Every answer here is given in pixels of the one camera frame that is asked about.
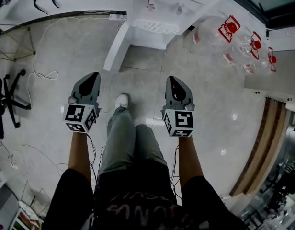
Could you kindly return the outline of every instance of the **gray pants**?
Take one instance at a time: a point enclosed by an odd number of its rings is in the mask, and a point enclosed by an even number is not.
[[[107,142],[99,175],[123,170],[139,160],[154,160],[167,166],[151,128],[135,127],[129,111],[119,107],[107,125]]]

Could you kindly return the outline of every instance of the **white sneaker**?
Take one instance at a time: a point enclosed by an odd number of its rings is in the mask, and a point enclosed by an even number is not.
[[[128,107],[128,96],[127,94],[120,94],[115,101],[115,109],[119,108],[120,106],[127,108]]]

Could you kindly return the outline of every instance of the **cable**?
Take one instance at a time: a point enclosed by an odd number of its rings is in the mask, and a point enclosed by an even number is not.
[[[50,72],[50,73],[48,73],[48,74],[46,74],[46,75],[43,75],[43,74],[41,74],[41,73],[39,73],[39,72],[36,72],[36,70],[35,70],[35,68],[34,68],[34,63],[35,63],[35,60],[36,60],[37,55],[38,55],[38,52],[39,52],[39,47],[40,47],[40,45],[41,45],[41,42],[42,42],[42,40],[43,40],[43,38],[44,38],[44,36],[45,36],[47,30],[48,30],[52,25],[58,23],[59,21],[66,20],[66,19],[76,19],[76,20],[87,20],[87,19],[94,19],[94,20],[108,20],[108,17],[106,17],[106,18],[94,18],[94,17],[76,18],[76,17],[65,17],[65,18],[62,18],[62,19],[60,19],[60,20],[58,20],[58,21],[55,21],[54,23],[50,24],[50,25],[45,29],[45,32],[43,33],[43,36],[41,37],[41,40],[40,40],[40,42],[39,42],[39,44],[38,44],[38,47],[37,47],[37,50],[36,50],[36,54],[35,54],[35,56],[34,56],[34,60],[33,60],[33,64],[32,64],[33,72],[31,72],[31,73],[28,75],[28,78],[27,78],[27,92],[28,92],[28,97],[29,97],[29,102],[30,102],[30,104],[31,104],[31,107],[33,106],[33,103],[32,103],[32,99],[31,99],[30,93],[29,93],[29,78],[30,78],[30,76],[31,76],[31,75],[36,75],[36,76],[37,76],[38,78],[40,78],[40,79],[45,78],[45,79],[49,79],[49,80],[56,80],[56,79],[58,78],[58,76],[59,76],[58,71],[52,71],[52,72]],[[51,74],[53,74],[53,73],[56,73],[56,74],[57,74],[56,77],[55,77],[55,78],[50,78],[49,76],[50,76]]]
[[[27,180],[27,181],[25,182],[25,186],[24,186],[24,189],[23,189],[23,193],[22,193],[21,201],[23,201],[23,196],[24,196],[24,192],[25,192],[26,184],[28,184],[29,188],[30,188],[31,191],[32,191],[32,188],[31,188],[31,186],[29,185],[28,180]]]
[[[99,177],[100,165],[101,165],[101,161],[102,161],[102,153],[103,153],[103,149],[105,148],[105,146],[103,146],[103,147],[101,148],[100,163],[99,163],[99,168],[98,168],[98,172],[97,172],[97,175],[98,175],[98,176],[96,176],[95,171],[94,171],[94,167],[93,167],[94,162],[95,162],[95,158],[96,158],[96,148],[95,148],[95,146],[94,146],[94,143],[93,143],[93,141],[92,141],[90,135],[87,134],[87,136],[89,137],[90,142],[91,142],[91,144],[92,144],[92,151],[93,151],[93,154],[94,154],[93,161],[90,162],[90,168],[92,168],[92,170],[93,170],[93,174],[94,174],[95,182],[97,183],[97,182],[98,182],[98,177]]]
[[[41,212],[38,214],[38,216],[40,217],[41,213],[49,206],[50,206],[50,204],[48,204],[43,210],[41,210]]]
[[[173,182],[173,178],[175,175],[175,167],[176,167],[176,151],[179,148],[179,146],[176,147],[175,152],[174,152],[174,161],[173,161],[173,169],[172,169],[172,175],[171,175],[171,183]]]
[[[10,163],[11,163],[12,166],[14,166],[13,161],[12,161],[13,154],[10,154],[10,152],[8,151],[7,147],[4,145],[4,143],[2,142],[2,140],[0,140],[0,146],[1,147],[4,147],[6,149],[6,151],[8,152],[8,157],[7,158],[10,158]]]
[[[22,146],[22,147],[28,146],[28,147],[30,147],[30,148],[34,148],[34,149],[36,149],[36,150],[39,151],[43,156],[45,156],[48,160],[50,160],[50,162],[51,162],[51,163],[52,163],[57,169],[59,169],[60,171],[64,172],[62,169],[58,168],[58,166],[57,166],[56,164],[54,164],[54,162],[53,162],[48,156],[46,156],[43,152],[41,152],[41,150],[39,150],[38,148],[32,147],[32,146],[30,146],[30,145],[28,145],[28,144],[21,144],[20,146]]]
[[[58,163],[58,164],[56,164],[56,165],[57,165],[57,167],[58,167],[58,166],[61,165],[61,164],[68,166],[66,163]]]
[[[100,162],[99,162],[99,168],[98,168],[98,177],[99,177],[99,171],[100,171],[100,166],[101,166],[101,161],[102,161],[103,148],[105,148],[105,146],[103,146],[103,147],[101,148]]]
[[[177,152],[177,149],[179,148],[179,146],[176,147],[175,149],[175,152],[174,152],[174,161],[173,161],[173,169],[172,169],[172,175],[170,177],[170,183],[171,185],[173,186],[173,191],[174,191],[174,194],[176,197],[179,197],[180,199],[182,199],[177,193],[176,193],[176,190],[175,190],[175,186],[177,185],[177,183],[180,181],[180,177],[179,176],[175,176],[175,168],[176,168],[176,152]],[[178,181],[173,184],[173,180],[175,177],[178,177]]]
[[[8,158],[9,158],[10,157],[10,153],[9,153],[7,147],[5,147],[5,145],[3,144],[3,142],[1,140],[0,140],[0,146],[1,147],[4,147],[6,149],[6,151],[8,152]]]

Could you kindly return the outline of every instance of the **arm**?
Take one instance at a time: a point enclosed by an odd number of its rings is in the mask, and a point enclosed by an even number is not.
[[[190,215],[201,223],[207,220],[209,229],[246,229],[204,178],[192,137],[179,138],[179,169],[182,205]]]
[[[42,229],[81,229],[92,212],[87,136],[73,133],[68,169],[56,187]]]
[[[84,133],[73,133],[68,168],[81,173],[91,184],[87,135]]]
[[[178,144],[180,181],[182,190],[186,182],[191,178],[195,176],[203,176],[203,171],[199,158],[196,154],[192,137],[179,137]]]

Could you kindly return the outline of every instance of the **gray tile floor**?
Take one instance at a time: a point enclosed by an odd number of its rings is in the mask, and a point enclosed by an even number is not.
[[[35,47],[46,27],[54,21],[31,25]],[[60,175],[67,167],[64,163],[68,162],[72,135],[61,121],[61,107],[68,101],[77,80],[98,71],[102,78],[98,99],[102,110],[90,131],[97,148],[96,170],[101,147],[106,143],[106,123],[114,112],[116,97],[123,92],[131,96],[130,110],[135,124],[146,123],[153,129],[169,170],[172,170],[178,140],[168,136],[160,110],[165,104],[166,78],[174,75],[193,92],[196,105],[193,139],[203,172],[218,194],[229,193],[254,144],[264,98],[243,89],[243,77],[232,68],[217,66],[211,57],[186,53],[182,47],[185,35],[174,38],[166,51],[131,46],[119,73],[103,70],[117,34],[117,24],[106,20],[67,19],[48,29],[34,66],[43,74],[57,70],[58,79],[30,77],[33,108],[31,111],[16,109],[21,122],[19,129],[13,127],[8,110],[3,116],[3,143],[9,153],[14,154],[13,160],[18,167],[17,170],[11,167],[7,151],[0,147],[0,167],[8,177],[9,186],[21,197],[28,180],[35,192],[43,188],[50,198],[53,196]],[[0,45],[14,47],[6,38],[0,38]],[[30,73],[32,61],[33,57],[16,63],[0,60],[0,76],[10,72],[12,80],[22,68]],[[20,80],[16,95],[28,101],[27,76]],[[25,195],[29,201],[32,195]]]

